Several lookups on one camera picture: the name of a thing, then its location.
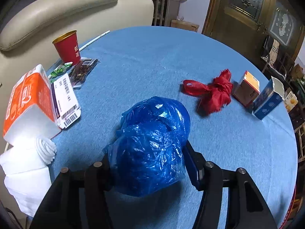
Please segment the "blue plastic bag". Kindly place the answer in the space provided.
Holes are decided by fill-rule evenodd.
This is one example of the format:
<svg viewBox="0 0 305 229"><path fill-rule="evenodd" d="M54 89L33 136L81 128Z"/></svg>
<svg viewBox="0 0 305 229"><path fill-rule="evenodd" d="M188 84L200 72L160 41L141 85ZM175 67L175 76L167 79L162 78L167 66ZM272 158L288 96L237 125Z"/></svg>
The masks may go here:
<svg viewBox="0 0 305 229"><path fill-rule="evenodd" d="M140 101L122 113L116 139L104 148L115 190L145 197L182 180L190 126L184 105L164 97Z"/></svg>

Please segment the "blue white torn carton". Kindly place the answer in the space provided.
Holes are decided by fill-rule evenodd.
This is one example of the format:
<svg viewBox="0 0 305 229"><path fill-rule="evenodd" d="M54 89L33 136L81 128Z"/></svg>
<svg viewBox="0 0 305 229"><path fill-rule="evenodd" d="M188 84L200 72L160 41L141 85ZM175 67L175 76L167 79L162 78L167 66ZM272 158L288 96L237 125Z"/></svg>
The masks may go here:
<svg viewBox="0 0 305 229"><path fill-rule="evenodd" d="M262 120L283 100L284 86L282 82L275 77L271 77L253 103L253 114Z"/></svg>

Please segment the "orange white small box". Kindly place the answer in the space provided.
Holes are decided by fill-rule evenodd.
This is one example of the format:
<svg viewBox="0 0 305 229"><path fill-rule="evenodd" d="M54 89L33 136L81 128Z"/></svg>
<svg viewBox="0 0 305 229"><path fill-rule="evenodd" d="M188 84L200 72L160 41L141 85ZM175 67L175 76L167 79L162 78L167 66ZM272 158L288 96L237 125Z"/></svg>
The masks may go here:
<svg viewBox="0 0 305 229"><path fill-rule="evenodd" d="M245 71L241 80L235 85L233 97L247 108L259 94L259 80L249 71Z"/></svg>

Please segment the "white loose tissues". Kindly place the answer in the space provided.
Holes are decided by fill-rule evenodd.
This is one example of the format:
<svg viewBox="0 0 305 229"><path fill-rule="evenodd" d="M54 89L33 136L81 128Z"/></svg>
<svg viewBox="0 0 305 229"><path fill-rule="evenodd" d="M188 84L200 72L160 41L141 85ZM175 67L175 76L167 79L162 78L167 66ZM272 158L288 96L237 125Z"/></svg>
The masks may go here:
<svg viewBox="0 0 305 229"><path fill-rule="evenodd" d="M50 139L36 138L1 154L4 184L19 209L33 217L51 186L49 167L57 148Z"/></svg>

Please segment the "blue tablecloth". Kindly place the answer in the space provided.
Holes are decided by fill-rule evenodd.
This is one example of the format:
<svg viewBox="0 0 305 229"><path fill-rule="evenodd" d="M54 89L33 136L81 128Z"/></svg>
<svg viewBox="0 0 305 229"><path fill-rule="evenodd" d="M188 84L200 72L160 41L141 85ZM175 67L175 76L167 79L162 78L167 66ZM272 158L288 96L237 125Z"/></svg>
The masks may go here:
<svg viewBox="0 0 305 229"><path fill-rule="evenodd" d="M293 197L298 155L284 104L262 120L235 99L204 116L197 110L198 98L181 91L184 80L207 84L225 69L233 82L249 71L264 88L268 81L251 62L204 35L159 26L112 31L81 55L99 62L75 91L81 117L53 138L57 154L49 167L51 179L63 167L83 170L100 160L102 149L115 139L122 113L142 100L166 97L188 110L194 150L223 169L245 168L276 224L282 224Z"/></svg>

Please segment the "orange white tissue pack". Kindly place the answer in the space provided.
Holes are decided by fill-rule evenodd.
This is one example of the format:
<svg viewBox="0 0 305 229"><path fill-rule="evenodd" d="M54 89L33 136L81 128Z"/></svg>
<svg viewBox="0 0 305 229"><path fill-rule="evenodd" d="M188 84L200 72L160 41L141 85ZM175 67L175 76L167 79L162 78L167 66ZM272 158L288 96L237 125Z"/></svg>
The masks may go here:
<svg viewBox="0 0 305 229"><path fill-rule="evenodd" d="M22 146L37 138L52 139L57 125L51 84L41 64L26 72L13 86L3 125L3 138Z"/></svg>

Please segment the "white barcode medicine box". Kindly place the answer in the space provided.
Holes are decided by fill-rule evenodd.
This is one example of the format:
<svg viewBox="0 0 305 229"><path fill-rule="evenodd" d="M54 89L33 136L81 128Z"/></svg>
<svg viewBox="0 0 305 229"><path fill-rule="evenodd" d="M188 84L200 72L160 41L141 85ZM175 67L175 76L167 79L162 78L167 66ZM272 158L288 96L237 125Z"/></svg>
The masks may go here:
<svg viewBox="0 0 305 229"><path fill-rule="evenodd" d="M55 80L51 84L51 90L57 125L61 129L67 129L81 117L81 107L68 74Z"/></svg>

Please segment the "yellow printed carton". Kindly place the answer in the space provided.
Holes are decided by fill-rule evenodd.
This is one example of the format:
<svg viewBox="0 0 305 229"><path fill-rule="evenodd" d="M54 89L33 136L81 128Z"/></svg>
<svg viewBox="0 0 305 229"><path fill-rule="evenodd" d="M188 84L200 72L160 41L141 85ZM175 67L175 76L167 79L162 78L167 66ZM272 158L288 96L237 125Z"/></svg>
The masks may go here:
<svg viewBox="0 0 305 229"><path fill-rule="evenodd" d="M292 91L287 93L287 95L284 98L284 105L288 113L292 111L292 109L297 105L297 103L298 100L295 94Z"/></svg>

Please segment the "red crumpled plastic bag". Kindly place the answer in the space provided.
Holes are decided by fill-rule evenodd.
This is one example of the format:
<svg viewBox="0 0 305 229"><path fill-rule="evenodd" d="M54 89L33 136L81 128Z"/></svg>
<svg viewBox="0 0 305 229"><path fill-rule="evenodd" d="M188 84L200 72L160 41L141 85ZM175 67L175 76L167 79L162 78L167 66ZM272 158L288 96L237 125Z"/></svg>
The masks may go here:
<svg viewBox="0 0 305 229"><path fill-rule="evenodd" d="M200 97L198 109L205 115L221 111L224 106L231 103L231 72L223 70L218 77L215 77L209 84L203 84L195 80L184 80L182 82L184 92L187 95Z"/></svg>

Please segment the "green candy wrapper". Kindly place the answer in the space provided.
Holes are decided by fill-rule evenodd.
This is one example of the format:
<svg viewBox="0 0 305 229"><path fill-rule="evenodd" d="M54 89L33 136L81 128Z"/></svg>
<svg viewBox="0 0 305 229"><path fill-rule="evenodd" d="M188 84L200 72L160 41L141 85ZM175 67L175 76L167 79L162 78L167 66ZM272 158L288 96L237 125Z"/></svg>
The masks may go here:
<svg viewBox="0 0 305 229"><path fill-rule="evenodd" d="M48 76L49 79L65 74L71 67L73 62L67 62L56 67Z"/></svg>

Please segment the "white long stick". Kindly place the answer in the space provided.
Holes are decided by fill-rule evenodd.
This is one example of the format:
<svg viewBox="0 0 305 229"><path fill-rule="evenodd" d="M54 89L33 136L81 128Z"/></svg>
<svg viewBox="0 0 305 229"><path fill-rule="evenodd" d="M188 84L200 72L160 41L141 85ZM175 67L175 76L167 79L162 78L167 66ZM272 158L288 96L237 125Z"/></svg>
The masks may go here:
<svg viewBox="0 0 305 229"><path fill-rule="evenodd" d="M87 42L85 45L83 45L82 47L79 48L79 51L83 51L86 47L88 47L89 45L91 45L92 43L94 43L95 41L97 41L98 39L102 38L103 36L107 35L108 33L110 33L110 30L102 33L101 35L95 37L94 39L92 39L91 41Z"/></svg>

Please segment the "beige leather sofa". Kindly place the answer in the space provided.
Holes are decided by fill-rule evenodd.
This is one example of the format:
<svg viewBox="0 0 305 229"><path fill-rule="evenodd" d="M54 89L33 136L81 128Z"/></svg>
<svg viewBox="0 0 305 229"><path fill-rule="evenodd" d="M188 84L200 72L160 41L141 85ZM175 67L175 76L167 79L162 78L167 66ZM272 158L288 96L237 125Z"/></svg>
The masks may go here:
<svg viewBox="0 0 305 229"><path fill-rule="evenodd" d="M110 30L151 25L152 0L36 0L1 31L1 145L13 86L41 64L45 72L59 59L52 41L76 30L78 45Z"/></svg>

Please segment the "cardboard box on floor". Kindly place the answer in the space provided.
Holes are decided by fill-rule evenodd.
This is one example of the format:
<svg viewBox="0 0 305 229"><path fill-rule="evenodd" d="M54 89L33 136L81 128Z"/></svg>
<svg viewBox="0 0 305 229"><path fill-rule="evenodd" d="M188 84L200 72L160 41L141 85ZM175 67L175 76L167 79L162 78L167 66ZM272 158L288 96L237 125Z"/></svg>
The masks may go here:
<svg viewBox="0 0 305 229"><path fill-rule="evenodd" d="M171 27L197 32L199 25L188 21L172 20Z"/></svg>

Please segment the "wooden slatted cabinet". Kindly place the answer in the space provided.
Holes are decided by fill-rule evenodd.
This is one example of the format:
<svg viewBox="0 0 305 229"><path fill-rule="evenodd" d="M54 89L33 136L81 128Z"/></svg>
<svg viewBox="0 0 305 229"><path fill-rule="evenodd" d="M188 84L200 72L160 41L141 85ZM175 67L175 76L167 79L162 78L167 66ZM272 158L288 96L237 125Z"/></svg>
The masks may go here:
<svg viewBox="0 0 305 229"><path fill-rule="evenodd" d="M176 20L180 4L186 0L152 0L154 5L152 26L171 26L171 21Z"/></svg>

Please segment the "metal frame chair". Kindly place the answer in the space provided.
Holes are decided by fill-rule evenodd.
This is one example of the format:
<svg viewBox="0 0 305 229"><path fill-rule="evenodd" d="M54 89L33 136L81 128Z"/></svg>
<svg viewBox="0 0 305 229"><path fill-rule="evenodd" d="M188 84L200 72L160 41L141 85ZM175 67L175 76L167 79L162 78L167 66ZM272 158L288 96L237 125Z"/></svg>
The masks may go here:
<svg viewBox="0 0 305 229"><path fill-rule="evenodd" d="M285 48L270 35L267 35L264 40L261 49L261 60L265 64L262 73L267 71L281 82L287 80L295 65L293 59L285 51Z"/></svg>

